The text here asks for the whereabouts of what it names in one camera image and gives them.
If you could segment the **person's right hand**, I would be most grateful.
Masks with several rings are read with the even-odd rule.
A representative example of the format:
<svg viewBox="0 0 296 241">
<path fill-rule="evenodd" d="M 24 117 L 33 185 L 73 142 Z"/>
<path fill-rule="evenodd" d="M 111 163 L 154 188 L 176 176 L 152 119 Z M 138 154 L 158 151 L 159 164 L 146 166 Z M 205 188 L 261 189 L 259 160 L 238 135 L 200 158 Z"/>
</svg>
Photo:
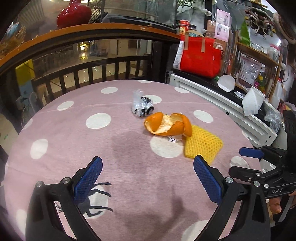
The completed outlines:
<svg viewBox="0 0 296 241">
<path fill-rule="evenodd" d="M 295 196 L 296 192 L 294 191 L 293 193 L 289 194 L 289 196 Z M 280 206 L 280 202 L 281 202 L 281 197 L 276 197 L 276 198 L 272 198 L 269 199 L 269 214 L 279 214 L 281 212 L 281 206 Z M 295 198 L 291 204 L 290 209 L 295 208 Z"/>
</svg>

